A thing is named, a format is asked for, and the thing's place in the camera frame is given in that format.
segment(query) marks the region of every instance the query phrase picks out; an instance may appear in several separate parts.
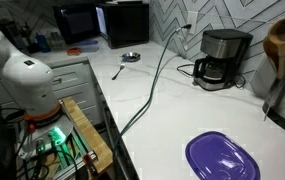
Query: purple plastic lid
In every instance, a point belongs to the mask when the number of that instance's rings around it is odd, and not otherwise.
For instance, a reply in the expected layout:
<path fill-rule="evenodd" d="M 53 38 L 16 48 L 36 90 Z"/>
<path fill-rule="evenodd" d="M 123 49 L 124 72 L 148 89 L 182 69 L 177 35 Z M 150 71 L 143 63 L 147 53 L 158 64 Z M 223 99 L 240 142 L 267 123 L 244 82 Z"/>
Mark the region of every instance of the purple plastic lid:
<path fill-rule="evenodd" d="M 254 159 L 219 132 L 206 132 L 188 143 L 186 158 L 200 179 L 259 180 Z"/>

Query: coffee maker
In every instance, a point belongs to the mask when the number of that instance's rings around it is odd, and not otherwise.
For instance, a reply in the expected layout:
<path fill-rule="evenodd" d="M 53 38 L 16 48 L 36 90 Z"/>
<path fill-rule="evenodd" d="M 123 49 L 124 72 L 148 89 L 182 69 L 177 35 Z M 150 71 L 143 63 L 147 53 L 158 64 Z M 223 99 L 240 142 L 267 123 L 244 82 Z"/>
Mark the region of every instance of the coffee maker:
<path fill-rule="evenodd" d="M 195 61 L 195 83 L 208 91 L 232 87 L 252 38 L 235 29 L 204 31 L 201 51 L 207 56 Z"/>

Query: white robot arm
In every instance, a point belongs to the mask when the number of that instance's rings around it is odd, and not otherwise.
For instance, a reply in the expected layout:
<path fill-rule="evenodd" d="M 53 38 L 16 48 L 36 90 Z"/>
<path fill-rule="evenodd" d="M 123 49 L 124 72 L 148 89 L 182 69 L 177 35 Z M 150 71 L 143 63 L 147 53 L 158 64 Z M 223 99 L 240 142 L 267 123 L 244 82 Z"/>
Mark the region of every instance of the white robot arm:
<path fill-rule="evenodd" d="M 59 109 L 52 92 L 53 72 L 41 61 L 17 50 L 0 31 L 0 77 L 15 89 L 26 118 L 43 119 Z"/>

